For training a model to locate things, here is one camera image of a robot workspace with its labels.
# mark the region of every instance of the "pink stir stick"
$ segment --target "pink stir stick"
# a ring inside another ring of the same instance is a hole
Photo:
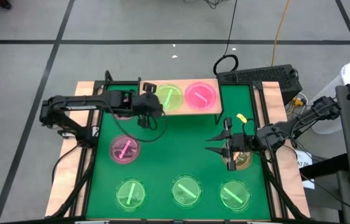
[[[126,149],[129,147],[129,145],[131,144],[131,140],[128,140],[125,144],[125,147],[122,149],[119,158],[122,159],[122,157],[125,155]]]

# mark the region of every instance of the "petri dish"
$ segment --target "petri dish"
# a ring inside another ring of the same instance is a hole
[[[121,182],[116,190],[116,202],[125,212],[134,212],[143,206],[147,192],[142,182],[127,179]]]
[[[195,207],[202,197],[202,186],[190,175],[181,175],[172,182],[172,198],[182,208]]]
[[[155,94],[165,111],[176,110],[183,103],[183,94],[179,87],[173,84],[159,85]]]
[[[195,109],[208,109],[216,102],[214,88],[203,82],[196,82],[187,87],[185,99],[189,106]]]
[[[253,155],[254,154],[251,152],[235,152],[233,158],[236,161],[236,169],[243,170],[248,168],[252,163]],[[227,158],[222,157],[222,159],[226,164],[228,163]]]
[[[116,137],[110,145],[109,155],[118,164],[133,162],[140,153],[140,144],[126,135]]]
[[[251,191],[239,180],[229,180],[221,184],[219,198],[222,204],[234,213],[241,213],[251,204]]]

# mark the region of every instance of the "black bracket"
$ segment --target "black bracket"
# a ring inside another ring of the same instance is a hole
[[[143,83],[143,90],[147,93],[155,93],[157,91],[157,85],[153,83]]]

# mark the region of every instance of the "green petri dish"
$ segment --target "green petri dish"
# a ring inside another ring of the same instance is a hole
[[[183,94],[179,87],[173,84],[160,85],[155,94],[165,111],[177,110],[183,103]]]
[[[137,179],[127,179],[117,188],[117,205],[125,212],[134,212],[143,206],[147,194],[142,182]]]
[[[219,198],[223,205],[234,213],[241,213],[251,204],[251,191],[239,180],[229,180],[221,184]]]
[[[195,207],[202,197],[201,184],[190,175],[181,175],[172,182],[172,198],[182,208]]]

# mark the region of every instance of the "paper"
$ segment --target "paper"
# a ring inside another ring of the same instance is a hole
[[[303,152],[299,150],[295,150],[298,154],[298,166],[299,169],[308,165],[312,165],[313,161],[311,160],[311,154],[308,152]],[[314,189],[314,183],[305,180],[303,181],[303,187],[308,188],[308,189]]]

